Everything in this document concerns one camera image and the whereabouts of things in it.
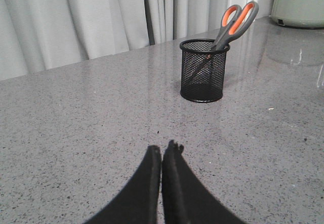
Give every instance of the pen holder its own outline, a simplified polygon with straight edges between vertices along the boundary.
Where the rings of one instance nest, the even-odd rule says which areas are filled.
[[[213,39],[193,39],[180,44],[180,94],[189,101],[213,102],[223,97],[226,53],[230,46],[211,51],[213,42]]]

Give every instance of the granite countertop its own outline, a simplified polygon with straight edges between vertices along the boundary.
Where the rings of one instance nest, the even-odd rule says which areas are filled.
[[[257,20],[212,103],[179,94],[185,39],[1,81],[0,222],[82,223],[174,139],[246,222],[324,223],[324,30]]]

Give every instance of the curtain fold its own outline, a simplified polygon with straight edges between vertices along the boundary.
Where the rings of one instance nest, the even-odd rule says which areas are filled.
[[[247,1],[0,0],[0,80],[213,30]]]

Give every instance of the black mesh pen holder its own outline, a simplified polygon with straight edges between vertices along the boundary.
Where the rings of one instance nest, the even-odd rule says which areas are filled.
[[[182,50],[182,97],[195,102],[213,102],[223,97],[227,45],[211,51],[213,39],[192,39],[180,44]]]

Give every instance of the black object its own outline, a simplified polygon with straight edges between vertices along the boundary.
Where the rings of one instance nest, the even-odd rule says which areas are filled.
[[[213,39],[192,39],[180,44],[182,71],[180,94],[195,102],[212,102],[223,97],[226,52],[211,51]]]
[[[160,149],[150,145],[127,185],[85,224],[155,224],[160,168]]]
[[[220,204],[192,173],[173,141],[162,163],[162,195],[166,224],[244,224]]]

